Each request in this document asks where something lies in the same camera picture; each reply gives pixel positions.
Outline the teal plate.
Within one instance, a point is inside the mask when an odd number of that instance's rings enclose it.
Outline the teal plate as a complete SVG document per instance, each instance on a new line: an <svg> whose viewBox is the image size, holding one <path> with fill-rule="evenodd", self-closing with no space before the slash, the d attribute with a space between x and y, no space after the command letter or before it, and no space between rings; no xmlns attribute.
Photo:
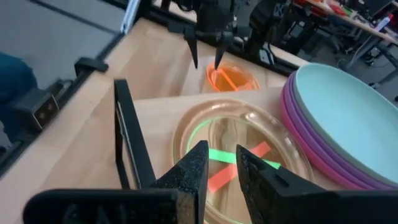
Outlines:
<svg viewBox="0 0 398 224"><path fill-rule="evenodd" d="M297 103L349 164L398 188L398 107L354 76L309 63L294 76Z"/></svg>

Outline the purple plate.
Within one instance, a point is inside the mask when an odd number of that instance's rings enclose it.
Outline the purple plate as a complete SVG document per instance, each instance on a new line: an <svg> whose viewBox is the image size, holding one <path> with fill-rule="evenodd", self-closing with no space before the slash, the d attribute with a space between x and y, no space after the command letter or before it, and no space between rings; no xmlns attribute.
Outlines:
<svg viewBox="0 0 398 224"><path fill-rule="evenodd" d="M312 151L318 157L320 157L325 163L327 163L332 169L334 169L340 175L346 177L347 179L349 179L350 181L352 181L356 184L366 184L366 185L372 187L373 189L383 189L383 190L391 189L392 187L390 185L383 184L362 172L360 172L359 174L364 177L363 180L358 178L357 175L351 174L346 169L342 168L336 161L334 161L323 150L322 146L316 142L315 138L307 130L306 125L304 125L304 123L302 121L302 117L299 114L297 114L297 112L296 112L297 104L294 101L294 99L291 97L291 94L290 94L291 80L292 79L289 78L284 85L285 105L286 105L289 117L291 118L294 126L297 128L301 137L303 137L304 140L306 141L306 143L310 146Z"/></svg>
<svg viewBox="0 0 398 224"><path fill-rule="evenodd" d="M292 73L284 86L284 100L287 113L303 141L312 151L312 162L324 174L345 187L356 189L395 189L394 186L376 180L342 159L313 129L302 113L294 94Z"/></svg>

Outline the orange transparent plate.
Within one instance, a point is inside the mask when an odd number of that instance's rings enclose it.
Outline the orange transparent plate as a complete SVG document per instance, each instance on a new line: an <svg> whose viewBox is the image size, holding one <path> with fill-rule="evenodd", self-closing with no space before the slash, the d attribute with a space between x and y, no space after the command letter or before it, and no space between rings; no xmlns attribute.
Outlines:
<svg viewBox="0 0 398 224"><path fill-rule="evenodd" d="M249 70L232 61L221 62L217 69L213 62L209 63L205 67L205 78L210 89L217 92L261 89Z"/></svg>

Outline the silver metal bar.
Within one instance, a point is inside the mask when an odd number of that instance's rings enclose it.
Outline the silver metal bar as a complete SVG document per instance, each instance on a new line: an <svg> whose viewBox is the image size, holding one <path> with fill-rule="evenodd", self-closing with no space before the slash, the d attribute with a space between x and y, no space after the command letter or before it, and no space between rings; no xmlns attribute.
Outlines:
<svg viewBox="0 0 398 224"><path fill-rule="evenodd" d="M134 23L134 20L139 9L141 0L129 0L127 4L127 9L123 17L120 31L122 34L128 34Z"/></svg>

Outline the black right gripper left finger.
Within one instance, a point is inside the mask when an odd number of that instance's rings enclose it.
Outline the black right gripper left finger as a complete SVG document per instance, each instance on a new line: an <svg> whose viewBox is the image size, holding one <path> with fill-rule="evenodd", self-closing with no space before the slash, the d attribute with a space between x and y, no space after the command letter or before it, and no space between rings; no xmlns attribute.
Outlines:
<svg viewBox="0 0 398 224"><path fill-rule="evenodd" d="M200 141L148 188L45 190L26 203L23 224L203 224L208 162Z"/></svg>

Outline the pink transparent plate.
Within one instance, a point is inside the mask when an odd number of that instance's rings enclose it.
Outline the pink transparent plate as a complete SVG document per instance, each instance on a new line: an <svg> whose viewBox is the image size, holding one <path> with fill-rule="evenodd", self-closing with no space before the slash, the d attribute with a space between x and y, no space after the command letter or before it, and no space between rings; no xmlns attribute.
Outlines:
<svg viewBox="0 0 398 224"><path fill-rule="evenodd" d="M273 168L283 167L304 179L315 179L308 159L287 128L267 112L228 108L200 120L184 136L186 145L173 150L174 163L200 141L207 141L209 147L205 224L251 224L238 179L238 145Z"/></svg>

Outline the magenta plate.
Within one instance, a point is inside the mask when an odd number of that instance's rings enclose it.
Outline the magenta plate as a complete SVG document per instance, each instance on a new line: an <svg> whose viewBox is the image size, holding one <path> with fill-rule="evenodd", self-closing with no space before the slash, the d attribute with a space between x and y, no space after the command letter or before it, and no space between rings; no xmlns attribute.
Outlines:
<svg viewBox="0 0 398 224"><path fill-rule="evenodd" d="M280 94L280 110L282 122L290 132L290 134L295 138L297 144L301 147L304 154L307 156L308 160L318 168L321 173L325 174L327 177L336 181L344 187L349 189L358 189L358 190L371 190L372 187L366 184L356 184L346 177L340 175L337 171L332 169L327 163L325 163L320 157L318 157L310 148L310 146L306 143L303 137L301 137L297 128L294 126L291 118L289 117L286 105L285 105L285 96L284 96L284 87L282 88Z"/></svg>

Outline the person's leg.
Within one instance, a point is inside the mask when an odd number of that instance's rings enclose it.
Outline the person's leg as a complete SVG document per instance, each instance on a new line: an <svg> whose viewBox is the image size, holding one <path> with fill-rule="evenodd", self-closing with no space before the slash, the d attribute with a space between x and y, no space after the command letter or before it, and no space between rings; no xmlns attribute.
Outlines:
<svg viewBox="0 0 398 224"><path fill-rule="evenodd" d="M11 143L22 130L13 105L33 88L37 80L32 68L21 58L0 52L0 122Z"/></svg>

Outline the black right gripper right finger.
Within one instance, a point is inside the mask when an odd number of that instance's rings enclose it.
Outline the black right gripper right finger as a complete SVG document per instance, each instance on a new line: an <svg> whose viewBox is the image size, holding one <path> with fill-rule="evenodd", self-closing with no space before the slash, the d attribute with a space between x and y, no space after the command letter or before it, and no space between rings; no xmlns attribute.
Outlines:
<svg viewBox="0 0 398 224"><path fill-rule="evenodd" d="M236 147L252 224L398 224L398 190L326 190Z"/></svg>

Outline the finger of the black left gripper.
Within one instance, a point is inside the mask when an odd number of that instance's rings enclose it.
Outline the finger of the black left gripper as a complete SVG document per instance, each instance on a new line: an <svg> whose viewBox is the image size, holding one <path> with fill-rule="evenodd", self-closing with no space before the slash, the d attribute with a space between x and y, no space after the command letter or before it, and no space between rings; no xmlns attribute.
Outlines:
<svg viewBox="0 0 398 224"><path fill-rule="evenodd" d="M197 37L195 29L186 28L184 31L184 39L187 41L190 48L194 66L198 68Z"/></svg>
<svg viewBox="0 0 398 224"><path fill-rule="evenodd" d="M220 37L218 39L219 46L216 48L216 54L215 54L215 69L218 69L218 66L221 62L221 59L223 57L223 54L225 53L226 49L228 48L229 45L233 43L234 40L234 35L232 32L222 32L220 34Z"/></svg>

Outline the background work desk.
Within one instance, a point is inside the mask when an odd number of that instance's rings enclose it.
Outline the background work desk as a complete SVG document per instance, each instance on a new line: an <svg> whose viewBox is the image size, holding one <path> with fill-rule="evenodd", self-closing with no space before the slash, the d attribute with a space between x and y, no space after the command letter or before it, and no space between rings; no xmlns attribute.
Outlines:
<svg viewBox="0 0 398 224"><path fill-rule="evenodd" d="M388 41L393 44L398 44L398 38L395 38L387 33L382 33L380 30L373 28L369 23L361 22L359 20L354 19L351 16L347 16L346 14L342 15L342 8L337 5L337 3L330 3L328 0L300 0L305 1L304 6L314 7L323 11L325 14L329 16L335 16L339 20L342 20L345 23L348 23L350 26L359 28L364 32L367 32L370 37L365 43L357 50L357 52L353 55L350 63L346 65L346 68L352 66L352 64L363 56L368 50L374 48L374 46L382 41Z"/></svg>

